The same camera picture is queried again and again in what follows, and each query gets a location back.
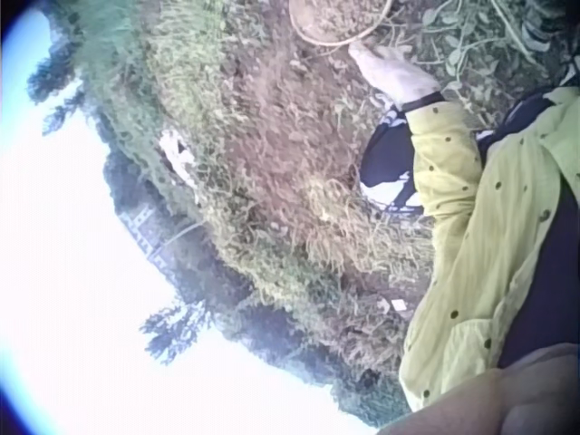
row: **polka dot jacket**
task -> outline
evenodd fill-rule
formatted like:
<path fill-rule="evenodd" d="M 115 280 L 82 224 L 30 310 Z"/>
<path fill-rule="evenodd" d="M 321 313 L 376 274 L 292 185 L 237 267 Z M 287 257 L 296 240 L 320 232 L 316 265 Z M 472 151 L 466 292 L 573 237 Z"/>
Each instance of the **polka dot jacket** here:
<path fill-rule="evenodd" d="M 498 364 L 561 179 L 579 199 L 579 91 L 558 88 L 545 97 L 554 105 L 492 145 L 485 170 L 457 104 L 407 113 L 415 186 L 435 221 L 433 277 L 411 320 L 400 370 L 413 411 Z"/>

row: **hillside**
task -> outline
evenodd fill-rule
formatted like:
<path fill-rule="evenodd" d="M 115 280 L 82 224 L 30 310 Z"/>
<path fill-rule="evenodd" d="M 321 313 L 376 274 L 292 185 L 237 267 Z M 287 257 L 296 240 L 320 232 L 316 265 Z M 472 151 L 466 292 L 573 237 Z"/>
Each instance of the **hillside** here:
<path fill-rule="evenodd" d="M 327 3 L 339 17 L 353 6 Z M 437 76 L 474 130 L 492 128 L 559 62 L 556 48 L 538 59 L 523 47 L 522 4 L 395 2 L 372 38 Z M 345 48 L 302 40 L 285 0 L 42 8 L 60 36 L 31 97 L 82 83 L 46 132 L 76 110 L 95 120 L 118 213 L 177 289 L 176 305 L 144 324 L 151 354 L 170 363 L 213 324 L 332 384 L 341 409 L 372 426 L 408 411 L 397 371 L 430 281 L 431 223 L 363 200 L 357 167 L 383 107 Z"/>

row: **dry grass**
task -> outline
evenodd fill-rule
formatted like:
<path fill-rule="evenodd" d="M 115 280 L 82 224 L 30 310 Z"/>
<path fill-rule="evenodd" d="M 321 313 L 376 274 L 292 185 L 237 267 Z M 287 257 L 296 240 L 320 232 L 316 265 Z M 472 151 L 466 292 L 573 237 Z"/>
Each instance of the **dry grass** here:
<path fill-rule="evenodd" d="M 493 11 L 483 0 L 423 3 L 375 38 L 431 70 L 489 125 L 515 99 L 493 56 L 516 56 L 512 70 L 525 59 L 501 23 L 485 23 Z M 423 25 L 430 5 L 439 9 Z M 156 93 L 196 159 L 188 170 L 202 218 L 219 255 L 254 283 L 245 304 L 284 307 L 356 372 L 396 372 L 406 321 L 381 303 L 421 299 L 430 222 L 377 217 L 361 198 L 356 168 L 380 109 L 345 50 L 300 41 L 283 0 L 140 7 Z M 472 73 L 481 80 L 458 85 Z"/>
<path fill-rule="evenodd" d="M 104 3 L 79 0 L 67 5 L 79 17 L 80 49 L 74 62 L 82 73 L 87 108 L 104 113 L 119 146 L 157 186 L 173 213 L 197 217 L 193 192 L 174 188 L 179 178 L 160 161 L 159 139 L 167 117 L 139 37 L 143 23 L 135 0 Z"/>

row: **sleeve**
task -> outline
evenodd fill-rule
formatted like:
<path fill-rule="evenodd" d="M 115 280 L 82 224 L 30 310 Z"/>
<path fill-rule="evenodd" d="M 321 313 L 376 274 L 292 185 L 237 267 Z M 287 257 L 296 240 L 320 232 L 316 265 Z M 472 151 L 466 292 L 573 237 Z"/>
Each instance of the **sleeve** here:
<path fill-rule="evenodd" d="M 481 158 L 476 142 L 464 122 L 463 109 L 455 103 L 436 99 L 407 113 L 415 158 L 415 187 L 425 215 L 434 218 L 432 243 L 435 251 L 431 286 L 438 276 L 446 276 L 453 267 L 469 223 L 481 178 Z M 430 311 L 420 304 L 407 332 L 405 353 L 412 346 L 430 341 L 431 347 L 441 340 L 437 328 L 422 321 Z M 423 371 L 419 363 L 409 360 L 401 366 L 400 378 L 411 408 L 424 403 L 424 391 L 414 391 Z"/>

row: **hand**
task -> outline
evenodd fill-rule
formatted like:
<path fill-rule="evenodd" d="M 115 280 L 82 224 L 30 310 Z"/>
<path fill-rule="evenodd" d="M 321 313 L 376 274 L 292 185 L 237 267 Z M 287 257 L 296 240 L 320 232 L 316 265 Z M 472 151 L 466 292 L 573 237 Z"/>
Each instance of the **hand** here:
<path fill-rule="evenodd" d="M 396 50 L 378 47 L 376 52 L 381 57 L 360 41 L 351 43 L 348 49 L 366 81 L 386 93 L 399 109 L 405 103 L 440 91 L 439 83 L 430 74 L 405 61 Z"/>

